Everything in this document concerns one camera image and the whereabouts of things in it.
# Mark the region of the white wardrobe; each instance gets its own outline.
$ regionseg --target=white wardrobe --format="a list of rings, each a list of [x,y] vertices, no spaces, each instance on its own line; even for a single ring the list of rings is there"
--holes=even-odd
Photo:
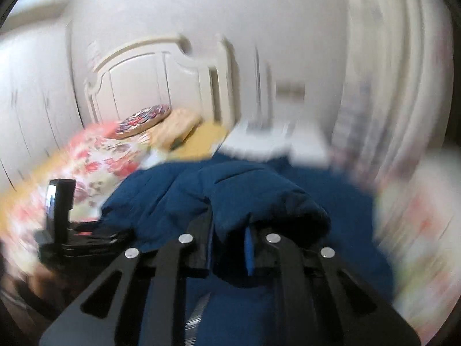
[[[82,129],[65,30],[47,21],[0,36],[0,191]]]

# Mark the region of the white curtain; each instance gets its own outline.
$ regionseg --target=white curtain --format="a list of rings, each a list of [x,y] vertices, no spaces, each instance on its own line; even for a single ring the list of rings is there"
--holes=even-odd
[[[411,173],[453,85],[442,0],[348,0],[346,76],[333,166],[365,185]]]

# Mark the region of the decorative cushion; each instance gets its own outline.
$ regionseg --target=decorative cushion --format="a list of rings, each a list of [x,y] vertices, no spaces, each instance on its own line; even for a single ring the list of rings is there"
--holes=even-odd
[[[129,136],[134,136],[163,121],[170,113],[170,106],[165,104],[141,109],[139,112],[123,120],[109,137],[112,139],[125,139]]]

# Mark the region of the blue blanket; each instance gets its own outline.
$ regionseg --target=blue blanket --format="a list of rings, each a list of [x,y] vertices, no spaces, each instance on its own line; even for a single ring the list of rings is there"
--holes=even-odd
[[[215,155],[138,171],[107,200],[102,216],[105,223],[132,227],[138,247],[149,251],[177,238],[209,206],[217,243],[225,251],[214,275],[187,281],[186,319],[198,299],[211,293],[197,346],[269,345],[275,339],[270,283],[242,287],[227,279],[245,274],[236,262],[245,261],[251,270],[238,237],[244,233],[238,232],[255,222],[293,223],[303,231],[298,243],[333,247],[391,300],[392,271],[372,240],[373,198],[342,176],[292,167],[285,158],[258,164]]]

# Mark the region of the floral bedspread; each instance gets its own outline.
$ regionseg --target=floral bedspread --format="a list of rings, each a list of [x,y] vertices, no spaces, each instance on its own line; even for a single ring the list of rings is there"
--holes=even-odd
[[[16,277],[33,274],[37,263],[34,232],[45,222],[45,194],[52,178],[74,178],[72,221],[92,221],[100,216],[101,205],[129,174],[134,172],[149,151],[148,135],[124,140],[107,139],[116,123],[93,125],[77,134],[59,154],[63,160],[34,183],[26,195],[8,211],[5,244],[9,273]]]

